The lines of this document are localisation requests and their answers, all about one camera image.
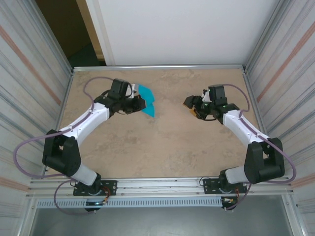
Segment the dark floor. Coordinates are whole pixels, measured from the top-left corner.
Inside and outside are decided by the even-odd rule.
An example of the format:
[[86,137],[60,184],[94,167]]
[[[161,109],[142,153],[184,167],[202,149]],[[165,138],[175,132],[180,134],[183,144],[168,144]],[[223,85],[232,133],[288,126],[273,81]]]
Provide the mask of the dark floor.
[[73,54],[68,58],[71,67],[77,66],[101,66],[104,62],[97,60],[92,43],[82,48],[79,52]]

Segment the wall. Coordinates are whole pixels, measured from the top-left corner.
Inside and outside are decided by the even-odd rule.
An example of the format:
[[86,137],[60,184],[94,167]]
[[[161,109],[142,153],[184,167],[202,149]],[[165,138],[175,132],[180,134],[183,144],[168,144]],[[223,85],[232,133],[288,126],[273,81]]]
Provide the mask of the wall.
[[[21,141],[55,128],[71,70],[32,0],[0,1],[0,235],[17,235],[30,179],[13,164]],[[18,153],[40,174],[44,141]]]
[[282,140],[297,167],[292,186],[315,234],[315,1],[290,1],[273,26],[247,70],[269,135]]
[[107,65],[245,63],[278,0],[87,0]]

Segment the doorway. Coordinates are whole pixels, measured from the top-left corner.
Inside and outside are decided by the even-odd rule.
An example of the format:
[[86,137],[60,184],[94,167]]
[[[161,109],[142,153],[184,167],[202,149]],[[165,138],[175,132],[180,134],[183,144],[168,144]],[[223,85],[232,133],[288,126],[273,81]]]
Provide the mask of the doorway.
[[72,68],[106,65],[96,55],[97,36],[85,0],[35,1]]

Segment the vent grille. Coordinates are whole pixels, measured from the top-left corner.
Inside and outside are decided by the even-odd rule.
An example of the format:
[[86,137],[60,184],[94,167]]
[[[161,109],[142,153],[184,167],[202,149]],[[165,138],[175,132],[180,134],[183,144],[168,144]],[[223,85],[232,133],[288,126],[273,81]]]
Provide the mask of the vent grille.
[[[96,199],[60,199],[61,208],[82,208],[86,202],[99,202]],[[102,207],[221,207],[221,197],[177,197],[177,198],[109,198]],[[37,208],[55,208],[52,199],[42,199]]]

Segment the metal wall panel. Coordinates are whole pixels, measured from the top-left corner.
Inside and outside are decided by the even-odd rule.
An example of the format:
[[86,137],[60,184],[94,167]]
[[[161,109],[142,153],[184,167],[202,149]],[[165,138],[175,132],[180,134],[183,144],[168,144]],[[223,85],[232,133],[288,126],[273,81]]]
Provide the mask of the metal wall panel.
[[281,14],[246,69],[267,132],[282,140],[297,167],[292,186],[314,233],[315,1],[291,0]]
[[[16,234],[30,179],[14,166],[23,140],[55,128],[71,68],[32,0],[0,1],[0,235]],[[44,141],[22,147],[21,166],[42,171]]]

